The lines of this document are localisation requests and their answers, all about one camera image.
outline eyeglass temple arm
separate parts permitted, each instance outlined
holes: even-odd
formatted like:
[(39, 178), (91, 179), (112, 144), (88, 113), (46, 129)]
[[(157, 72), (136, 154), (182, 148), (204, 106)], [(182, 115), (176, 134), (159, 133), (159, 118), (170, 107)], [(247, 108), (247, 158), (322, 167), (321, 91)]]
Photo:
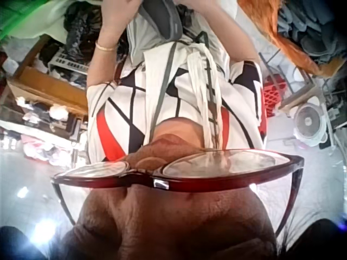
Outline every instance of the eyeglass temple arm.
[(60, 205), (62, 206), (66, 216), (69, 218), (71, 224), (74, 226), (76, 225), (76, 222), (74, 221), (66, 203), (65, 203), (65, 200), (64, 200), (64, 197), (63, 197), (63, 194), (61, 193), (61, 189), (60, 189), (60, 186), (59, 184), (55, 184), (55, 183), (52, 183), (53, 185), (53, 188), (54, 188), (54, 191), (55, 191), (55, 194), (58, 196), (59, 198), (59, 202), (60, 202)]
[(291, 193), (289, 195), (289, 201), (288, 201), (288, 204), (287, 204), (287, 208), (284, 212), (284, 215), (282, 217), (282, 220), (276, 230), (276, 237), (278, 237), (282, 231), (282, 229), (284, 228), (284, 226), (286, 225), (288, 219), (289, 219), (289, 216), (294, 208), (294, 203), (295, 203), (295, 200), (297, 199), (297, 196), (298, 196), (298, 191), (299, 191), (299, 188), (300, 188), (300, 183), (301, 183), (301, 179), (303, 177), (303, 171), (304, 169), (301, 168), (295, 172), (293, 172), (293, 175), (292, 175), (292, 187), (291, 187)]

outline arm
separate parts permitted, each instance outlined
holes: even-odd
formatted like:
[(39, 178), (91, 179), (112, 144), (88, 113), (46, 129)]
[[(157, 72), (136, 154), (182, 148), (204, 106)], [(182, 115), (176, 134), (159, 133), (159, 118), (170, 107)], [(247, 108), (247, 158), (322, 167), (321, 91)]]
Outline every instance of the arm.
[(88, 87), (112, 81), (117, 59), (116, 46), (120, 35), (121, 33), (101, 29), (98, 44), (104, 48), (114, 48), (114, 50), (103, 51), (95, 48), (87, 75)]
[(259, 63), (258, 54), (249, 36), (218, 4), (217, 0), (178, 0), (199, 12), (235, 62), (251, 60)]
[(87, 86), (112, 81), (116, 67), (117, 43), (126, 26), (134, 18), (142, 0), (104, 0), (101, 6), (102, 28), (98, 44), (113, 51), (95, 48), (89, 66)]

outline white fan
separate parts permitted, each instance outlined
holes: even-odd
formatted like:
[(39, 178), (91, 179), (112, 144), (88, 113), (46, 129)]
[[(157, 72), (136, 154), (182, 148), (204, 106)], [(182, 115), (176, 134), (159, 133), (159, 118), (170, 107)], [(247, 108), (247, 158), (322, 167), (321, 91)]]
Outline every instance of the white fan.
[(316, 96), (292, 108), (290, 116), (294, 119), (294, 135), (301, 142), (313, 147), (327, 141), (326, 118)]

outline eyeglasses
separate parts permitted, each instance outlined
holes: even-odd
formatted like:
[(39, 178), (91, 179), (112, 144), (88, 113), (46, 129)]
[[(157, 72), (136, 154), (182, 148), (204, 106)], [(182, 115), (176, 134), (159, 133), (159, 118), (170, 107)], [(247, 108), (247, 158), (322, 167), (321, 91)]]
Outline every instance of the eyeglasses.
[(154, 171), (130, 169), (125, 161), (100, 162), (52, 177), (53, 188), (70, 222), (75, 221), (65, 203), (60, 184), (105, 189), (140, 184), (175, 192), (214, 192), (262, 184), (292, 173), (289, 201), (276, 230), (285, 226), (294, 207), (303, 176), (304, 158), (255, 149), (210, 151), (178, 159)]

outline plastic crate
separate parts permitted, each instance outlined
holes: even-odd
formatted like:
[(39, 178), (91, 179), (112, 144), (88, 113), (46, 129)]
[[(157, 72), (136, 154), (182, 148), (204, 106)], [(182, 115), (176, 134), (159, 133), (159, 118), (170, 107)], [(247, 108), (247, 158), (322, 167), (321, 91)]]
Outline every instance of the plastic crate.
[(0, 40), (48, 0), (1, 0)]
[[(280, 90), (284, 93), (287, 88), (287, 83), (279, 74), (275, 74), (274, 77)], [(267, 77), (263, 89), (266, 117), (270, 118), (274, 116), (273, 109), (279, 102), (282, 101), (282, 98), (270, 76)]]

